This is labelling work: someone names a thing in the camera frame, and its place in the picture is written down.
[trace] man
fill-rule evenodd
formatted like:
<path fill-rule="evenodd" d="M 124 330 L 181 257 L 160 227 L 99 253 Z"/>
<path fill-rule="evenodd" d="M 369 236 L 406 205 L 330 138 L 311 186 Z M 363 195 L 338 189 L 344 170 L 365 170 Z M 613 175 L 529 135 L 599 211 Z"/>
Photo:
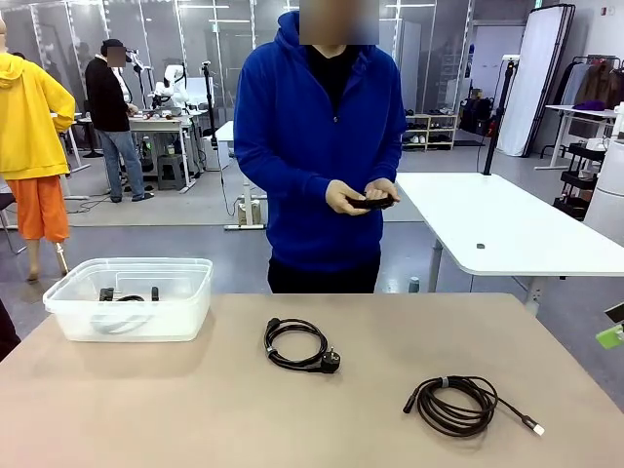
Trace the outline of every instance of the man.
<path fill-rule="evenodd" d="M 138 159 L 128 115 L 138 108 L 124 100 L 123 79 L 114 71 L 126 66 L 126 48 L 118 39 L 105 40 L 100 54 L 89 62 L 85 71 L 87 98 L 91 107 L 91 120 L 101 141 L 106 173 L 110 183 L 110 201 L 122 201 L 119 177 L 119 154 L 124 158 L 128 181 L 133 191 L 133 202 L 149 200 L 154 195 L 143 188 L 143 171 Z"/>
<path fill-rule="evenodd" d="M 394 61 L 375 46 L 345 45 L 358 8 L 358 0 L 301 2 L 241 71 L 234 150 L 267 192 L 273 293 L 374 290 L 383 218 L 349 198 L 399 202 L 406 119 Z"/>
<path fill-rule="evenodd" d="M 18 202 L 18 229 L 26 242 L 30 272 L 39 276 L 39 242 L 55 243 L 62 274 L 62 243 L 69 224 L 60 175 L 69 172 L 59 141 L 74 120 L 74 98 L 37 65 L 9 54 L 0 19 L 0 176 Z M 56 112 L 52 118 L 50 112 Z"/>

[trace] plastic storage bin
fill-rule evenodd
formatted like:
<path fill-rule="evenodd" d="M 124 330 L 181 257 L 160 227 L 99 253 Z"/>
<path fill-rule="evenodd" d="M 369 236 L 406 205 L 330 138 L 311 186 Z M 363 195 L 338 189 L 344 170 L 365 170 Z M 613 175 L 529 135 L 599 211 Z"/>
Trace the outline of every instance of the plastic storage bin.
<path fill-rule="evenodd" d="M 96 258 L 85 261 L 43 296 L 73 341 L 190 341 L 211 303 L 213 263 L 200 258 Z M 152 288 L 158 301 L 152 301 Z M 114 288 L 114 301 L 99 301 Z M 117 301 L 139 295 L 144 301 Z"/>

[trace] person in black jacket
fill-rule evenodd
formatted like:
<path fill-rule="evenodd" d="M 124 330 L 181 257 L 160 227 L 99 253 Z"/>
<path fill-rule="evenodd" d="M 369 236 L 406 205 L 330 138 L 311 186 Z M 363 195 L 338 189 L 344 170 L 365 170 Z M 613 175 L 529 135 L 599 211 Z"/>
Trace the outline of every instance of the person in black jacket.
<path fill-rule="evenodd" d="M 146 193 L 143 188 L 143 171 L 130 133 L 128 116 L 137 113 L 138 108 L 124 99 L 122 87 L 126 89 L 126 85 L 115 70 L 116 67 L 125 65 L 124 44 L 118 39 L 107 39 L 102 43 L 100 54 L 89 62 L 85 71 L 91 120 L 101 140 L 110 183 L 110 200 L 113 203 L 122 200 L 120 153 L 133 190 L 133 202 L 148 200 L 154 196 Z"/>
<path fill-rule="evenodd" d="M 20 344 L 20 337 L 16 333 L 16 328 L 11 322 L 9 312 L 4 308 L 2 300 L 0 300 L 0 361 L 9 356 Z"/>

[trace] yellow jacket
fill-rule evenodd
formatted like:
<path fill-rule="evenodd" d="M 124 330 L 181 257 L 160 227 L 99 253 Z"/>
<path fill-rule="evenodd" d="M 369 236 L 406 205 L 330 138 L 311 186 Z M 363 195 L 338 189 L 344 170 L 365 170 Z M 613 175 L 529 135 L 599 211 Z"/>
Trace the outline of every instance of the yellow jacket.
<path fill-rule="evenodd" d="M 71 126 L 74 108 L 72 95 L 39 66 L 0 53 L 0 176 L 66 174 L 59 133 Z"/>

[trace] shoe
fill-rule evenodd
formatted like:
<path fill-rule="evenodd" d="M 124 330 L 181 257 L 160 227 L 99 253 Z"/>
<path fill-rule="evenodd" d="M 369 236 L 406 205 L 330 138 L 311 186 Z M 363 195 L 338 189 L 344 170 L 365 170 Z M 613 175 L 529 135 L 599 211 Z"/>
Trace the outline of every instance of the shoe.
<path fill-rule="evenodd" d="M 133 202 L 142 202 L 143 200 L 149 200 L 150 198 L 154 198 L 154 194 L 145 192 L 145 194 L 143 195 L 143 198 L 137 198 L 137 199 L 133 198 Z"/>

